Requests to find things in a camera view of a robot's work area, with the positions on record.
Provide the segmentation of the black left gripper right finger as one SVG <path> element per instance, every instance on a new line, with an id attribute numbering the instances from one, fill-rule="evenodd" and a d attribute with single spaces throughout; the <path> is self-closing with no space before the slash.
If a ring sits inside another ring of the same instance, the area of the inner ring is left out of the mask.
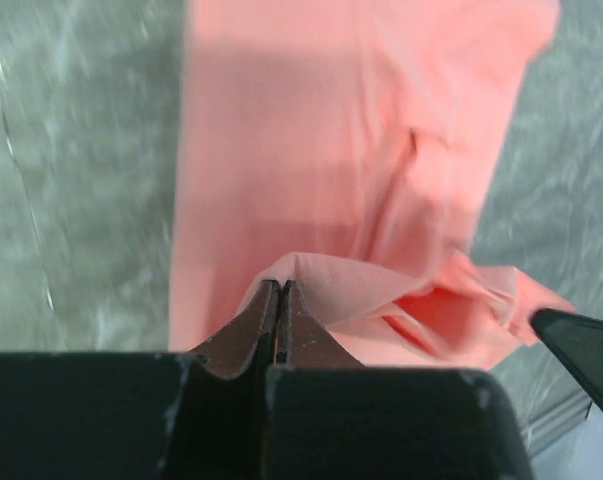
<path id="1" fill-rule="evenodd" d="M 530 479 L 500 384 L 467 368 L 356 364 L 287 282 L 265 375 L 263 479 Z"/>

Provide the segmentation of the pink t shirt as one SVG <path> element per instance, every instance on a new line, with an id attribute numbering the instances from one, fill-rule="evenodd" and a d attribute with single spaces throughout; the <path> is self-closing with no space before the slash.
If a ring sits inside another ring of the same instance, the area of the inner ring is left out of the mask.
<path id="1" fill-rule="evenodd" d="M 168 344 L 293 280 L 367 365 L 489 369 L 569 303 L 470 247 L 555 1 L 191 1 Z"/>

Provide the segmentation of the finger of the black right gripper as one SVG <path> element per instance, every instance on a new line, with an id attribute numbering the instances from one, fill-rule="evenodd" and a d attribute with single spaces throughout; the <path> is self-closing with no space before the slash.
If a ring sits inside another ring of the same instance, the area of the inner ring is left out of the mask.
<path id="1" fill-rule="evenodd" d="M 603 412 L 603 320 L 554 309 L 541 309 L 530 324 Z"/>

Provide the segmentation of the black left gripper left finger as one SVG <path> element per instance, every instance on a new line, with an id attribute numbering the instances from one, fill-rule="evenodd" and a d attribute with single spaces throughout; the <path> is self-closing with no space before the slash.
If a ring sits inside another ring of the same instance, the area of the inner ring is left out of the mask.
<path id="1" fill-rule="evenodd" d="M 279 286 L 188 352 L 0 353 L 0 479 L 253 479 Z"/>

